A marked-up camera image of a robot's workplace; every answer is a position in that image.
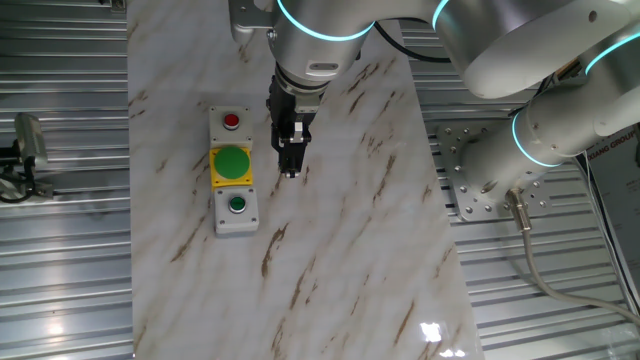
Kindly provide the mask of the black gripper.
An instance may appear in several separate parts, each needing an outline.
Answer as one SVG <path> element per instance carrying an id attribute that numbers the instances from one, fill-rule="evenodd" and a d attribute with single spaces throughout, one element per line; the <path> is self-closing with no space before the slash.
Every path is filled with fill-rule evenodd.
<path id="1" fill-rule="evenodd" d="M 278 148 L 280 173 L 295 178 L 302 169 L 305 144 L 312 141 L 310 125 L 319 109 L 320 92 L 293 86 L 274 75 L 266 105 L 272 121 L 271 145 Z"/>

